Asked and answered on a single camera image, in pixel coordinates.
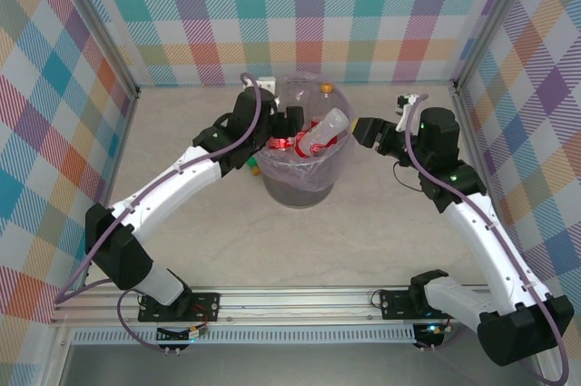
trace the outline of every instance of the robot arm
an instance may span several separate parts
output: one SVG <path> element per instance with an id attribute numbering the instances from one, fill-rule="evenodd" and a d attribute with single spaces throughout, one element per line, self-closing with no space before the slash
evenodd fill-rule
<path id="1" fill-rule="evenodd" d="M 398 106 L 404 117 L 410 113 L 405 104 L 414 104 L 416 96 L 400 97 Z M 357 141 L 377 153 L 391 155 L 402 166 L 412 166 L 408 154 L 402 119 L 394 124 L 378 118 L 360 118 L 353 135 Z M 533 299 L 535 288 L 561 334 L 573 317 L 573 306 L 566 296 L 553 297 L 549 289 L 535 276 L 510 241 L 498 220 L 486 187 L 476 171 L 458 159 L 459 125 L 448 109 L 428 108 L 420 116 L 419 131 L 411 139 L 413 153 L 431 176 L 453 186 L 478 209 L 484 210 L 494 227 L 458 196 L 433 183 L 419 173 L 422 192 L 436 205 L 440 213 L 462 233 L 470 251 L 487 280 L 490 294 L 471 291 L 436 270 L 414 277 L 410 293 L 418 315 L 428 309 L 445 312 L 466 324 L 478 334 L 488 357 L 499 365 L 507 365 L 556 346 L 547 320 Z M 530 281 L 525 285 L 515 265 L 508 258 L 492 229 L 498 229 L 508 249 L 515 256 Z"/>
<path id="2" fill-rule="evenodd" d="M 259 121 L 243 143 L 232 147 L 247 132 L 256 112 L 255 90 L 248 85 L 239 94 L 232 113 L 222 115 L 203 130 L 174 164 L 140 191 L 115 203 L 110 209 L 96 204 L 87 211 L 87 252 L 93 249 L 115 219 L 130 211 L 96 252 L 94 262 L 117 287 L 135 289 L 152 297 L 161 306 L 167 306 L 166 311 L 176 320 L 191 308 L 191 291 L 172 272 L 153 262 L 143 245 L 151 239 L 157 226 L 178 207 L 232 169 L 243 167 L 271 137 L 296 136 L 300 131 L 304 121 L 302 109 L 291 106 L 286 109 L 286 114 L 278 112 L 274 95 L 263 88 L 260 91 Z M 203 156 L 219 151 L 222 154 L 200 161 Z M 148 193 L 138 200 L 138 204 L 133 204 L 145 191 Z"/>

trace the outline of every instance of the metal plate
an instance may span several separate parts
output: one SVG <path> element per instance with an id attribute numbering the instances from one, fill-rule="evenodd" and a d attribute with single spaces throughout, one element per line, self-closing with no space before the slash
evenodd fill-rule
<path id="1" fill-rule="evenodd" d="M 139 322 L 175 322 L 175 314 L 149 296 L 141 297 L 137 314 Z M 220 309 L 220 294 L 217 292 L 194 292 L 190 295 L 192 308 L 180 317 L 180 322 L 216 322 Z M 196 310 L 200 306 L 204 311 Z"/>
<path id="2" fill-rule="evenodd" d="M 417 320 L 419 319 L 408 291 L 379 291 L 381 316 L 384 320 Z M 430 311 L 425 319 L 430 321 L 447 320 L 450 316 L 440 311 Z"/>
<path id="3" fill-rule="evenodd" d="M 155 340 L 154 327 L 139 327 L 135 332 L 151 343 Z M 416 341 L 411 324 L 360 326 L 287 326 L 266 327 L 209 325 L 208 332 L 195 340 L 196 344 L 331 344 L 331 343 L 413 343 Z M 120 327 L 82 327 L 74 330 L 72 345 L 112 345 L 138 343 Z"/>

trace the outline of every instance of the plaid wall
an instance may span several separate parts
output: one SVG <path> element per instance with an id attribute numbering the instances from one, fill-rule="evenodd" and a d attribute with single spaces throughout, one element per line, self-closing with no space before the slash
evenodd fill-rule
<path id="1" fill-rule="evenodd" d="M 462 49 L 462 54 L 460 55 L 460 58 L 459 58 L 458 62 L 456 63 L 456 66 L 454 67 L 454 72 L 452 73 L 452 76 L 451 76 L 452 80 L 458 79 L 458 76 L 462 70 L 462 67 L 464 66 L 464 64 L 466 63 L 466 61 L 468 59 L 468 56 L 472 52 L 472 47 L 473 47 L 474 43 L 476 42 L 476 40 L 478 39 L 478 37 L 482 33 L 482 30 L 486 26 L 487 21 L 490 17 L 490 12 L 492 11 L 496 2 L 497 2 L 497 0 L 487 0 L 484 7 L 482 7 L 482 10 L 480 11 L 480 15 L 478 16 L 478 20 L 477 20 L 476 24 L 472 27 L 472 32 L 470 32 L 470 37 L 469 37 L 468 41 L 466 42 L 466 44 L 464 45 L 464 48 Z"/>
<path id="2" fill-rule="evenodd" d="M 71 0 L 0 0 L 1 386 L 38 373 L 130 100 Z"/>
<path id="3" fill-rule="evenodd" d="M 487 16 L 486 0 L 94 2 L 137 80 L 156 85 L 237 83 L 246 70 L 447 81 Z"/>
<path id="4" fill-rule="evenodd" d="M 508 232 L 575 306 L 566 337 L 579 359 L 581 0 L 517 0 L 466 89 Z"/>

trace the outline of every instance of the cable clip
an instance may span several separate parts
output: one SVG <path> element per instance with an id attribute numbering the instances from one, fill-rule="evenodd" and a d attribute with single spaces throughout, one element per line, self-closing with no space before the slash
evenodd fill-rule
<path id="1" fill-rule="evenodd" d="M 176 162 L 172 165 L 172 168 L 178 172 L 178 174 L 183 174 L 183 168 L 179 162 Z"/>
<path id="2" fill-rule="evenodd" d="M 537 286 L 537 282 L 531 282 L 529 284 L 523 284 L 523 289 L 525 291 L 528 291 L 530 288 L 534 288 L 535 286 Z"/>
<path id="3" fill-rule="evenodd" d="M 493 228 L 498 227 L 500 225 L 500 220 L 497 218 L 490 218 L 490 221 L 492 222 L 492 225 L 490 224 L 485 225 L 487 230 L 492 230 Z"/>

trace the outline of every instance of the clear plastic bottle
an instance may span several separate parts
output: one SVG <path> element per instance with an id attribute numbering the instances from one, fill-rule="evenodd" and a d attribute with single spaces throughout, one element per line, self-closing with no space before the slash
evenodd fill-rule
<path id="1" fill-rule="evenodd" d="M 300 157 L 314 156 L 347 127 L 349 127 L 349 118 L 340 109 L 332 108 L 320 123 L 297 142 L 297 154 Z"/>
<path id="2" fill-rule="evenodd" d="M 333 84 L 320 84 L 319 91 L 320 94 L 316 95 L 316 102 L 311 103 L 312 107 L 310 109 L 310 122 L 311 127 L 314 127 L 316 123 L 319 123 L 320 120 L 333 108 L 333 99 L 332 93 L 335 90 Z"/>

